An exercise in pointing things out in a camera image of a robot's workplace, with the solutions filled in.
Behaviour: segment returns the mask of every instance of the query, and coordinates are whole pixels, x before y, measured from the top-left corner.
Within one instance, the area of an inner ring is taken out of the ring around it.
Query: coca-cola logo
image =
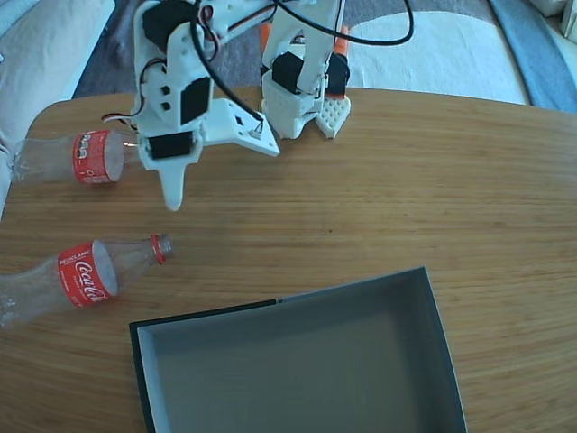
[[[74,267],[78,273],[80,289],[91,302],[99,302],[108,299],[106,292],[99,289],[94,283],[94,277],[92,275],[95,270],[90,263],[77,262]]]
[[[80,145],[78,147],[78,159],[84,160],[88,156],[88,145],[90,144],[90,138],[92,135],[84,134],[80,139]]]

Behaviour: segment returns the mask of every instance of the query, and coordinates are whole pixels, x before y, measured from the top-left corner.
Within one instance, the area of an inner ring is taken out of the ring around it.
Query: blue fabric
[[[577,113],[577,87],[545,18],[527,0],[490,0],[531,104]]]

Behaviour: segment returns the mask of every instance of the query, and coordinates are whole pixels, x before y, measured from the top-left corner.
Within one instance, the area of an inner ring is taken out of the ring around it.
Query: orange part
[[[349,34],[349,28],[344,25],[341,27],[341,33]],[[335,54],[343,54],[346,57],[347,52],[349,52],[349,42],[346,39],[337,38],[333,52]]]
[[[261,52],[267,48],[267,42],[269,41],[270,34],[270,24],[263,24],[259,27],[259,33],[261,35]]]

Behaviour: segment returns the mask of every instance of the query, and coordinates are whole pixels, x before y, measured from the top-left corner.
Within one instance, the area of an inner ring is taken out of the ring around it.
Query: plastic bottle
[[[171,254],[167,235],[136,242],[92,241],[27,272],[0,276],[0,330],[118,296]]]
[[[73,180],[117,182],[138,161],[136,137],[124,131],[87,131],[54,140],[27,138],[15,146],[13,183]]]

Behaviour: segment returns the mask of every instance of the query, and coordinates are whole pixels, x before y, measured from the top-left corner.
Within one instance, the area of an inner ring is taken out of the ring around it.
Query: gray box
[[[467,430],[425,268],[130,329],[150,433]]]

